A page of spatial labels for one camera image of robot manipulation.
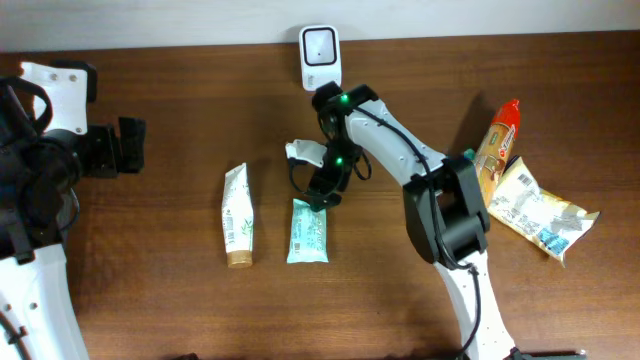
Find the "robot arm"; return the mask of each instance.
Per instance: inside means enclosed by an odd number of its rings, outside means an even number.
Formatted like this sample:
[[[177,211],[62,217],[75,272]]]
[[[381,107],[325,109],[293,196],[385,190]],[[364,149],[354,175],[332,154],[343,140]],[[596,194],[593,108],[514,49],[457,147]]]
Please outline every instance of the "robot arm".
[[[62,195],[81,177],[116,177],[143,166],[142,120],[88,125],[96,74],[78,62],[23,63],[0,79],[0,339],[2,359],[84,360],[89,355],[71,306]],[[15,89],[36,95],[32,121]]]
[[[336,192],[346,189],[354,164],[363,156],[362,149],[371,153],[403,187],[409,237],[421,257],[435,264],[445,282],[462,344],[473,336],[467,356],[471,360],[510,356],[515,344],[502,322],[489,280],[484,237],[489,219],[471,163],[449,160],[420,142],[366,86],[343,93],[335,84],[325,85],[317,90],[313,105],[328,139],[326,147],[303,140],[286,146],[292,168],[302,163],[317,167],[305,192],[312,206],[320,210],[339,204],[341,198]],[[415,149],[424,157],[428,170]],[[435,210],[435,217],[428,191],[453,198],[448,208]],[[439,226],[434,227],[433,219]],[[437,240],[436,232],[442,241]],[[447,262],[445,251],[461,265],[472,263],[478,276],[470,276],[469,271]],[[478,323],[477,304],[482,310]]]

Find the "light blue package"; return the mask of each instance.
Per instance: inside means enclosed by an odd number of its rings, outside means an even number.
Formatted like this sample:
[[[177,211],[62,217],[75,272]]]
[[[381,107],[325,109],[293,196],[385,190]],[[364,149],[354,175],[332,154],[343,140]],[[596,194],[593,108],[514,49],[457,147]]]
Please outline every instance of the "light blue package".
[[[306,202],[293,199],[291,243],[287,264],[299,262],[329,262],[327,210],[313,212]]]

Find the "snack bar package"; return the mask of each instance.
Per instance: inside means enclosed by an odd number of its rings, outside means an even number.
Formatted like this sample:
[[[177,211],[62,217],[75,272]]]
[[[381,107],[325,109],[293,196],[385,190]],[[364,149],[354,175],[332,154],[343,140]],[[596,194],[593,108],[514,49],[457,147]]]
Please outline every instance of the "snack bar package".
[[[488,210],[563,266],[565,252],[600,215],[541,189],[522,158],[502,176]]]
[[[489,131],[476,152],[473,163],[482,191],[484,205],[489,206],[493,192],[504,172],[511,149],[520,128],[520,110],[518,100],[502,105],[491,121]]]
[[[293,199],[288,264],[329,262],[327,256],[327,210],[311,211],[306,202]]]

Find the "red package top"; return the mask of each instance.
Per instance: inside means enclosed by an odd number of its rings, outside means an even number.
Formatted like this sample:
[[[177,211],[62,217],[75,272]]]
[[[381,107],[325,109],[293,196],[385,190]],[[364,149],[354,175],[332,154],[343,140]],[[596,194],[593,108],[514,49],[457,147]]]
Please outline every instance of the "red package top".
[[[518,109],[518,104],[520,104],[520,100],[513,99],[502,105],[496,116],[491,121],[491,125],[501,123],[506,125],[508,128],[514,126],[516,128],[516,133],[513,137],[514,139],[518,137],[518,129],[520,128],[520,109]]]

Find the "white wall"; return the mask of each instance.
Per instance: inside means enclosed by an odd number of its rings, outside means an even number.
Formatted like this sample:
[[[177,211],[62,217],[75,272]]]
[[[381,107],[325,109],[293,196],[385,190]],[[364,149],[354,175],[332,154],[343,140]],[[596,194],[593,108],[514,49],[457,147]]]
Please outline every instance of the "white wall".
[[[0,0],[0,50],[343,40],[640,28],[640,0]]]

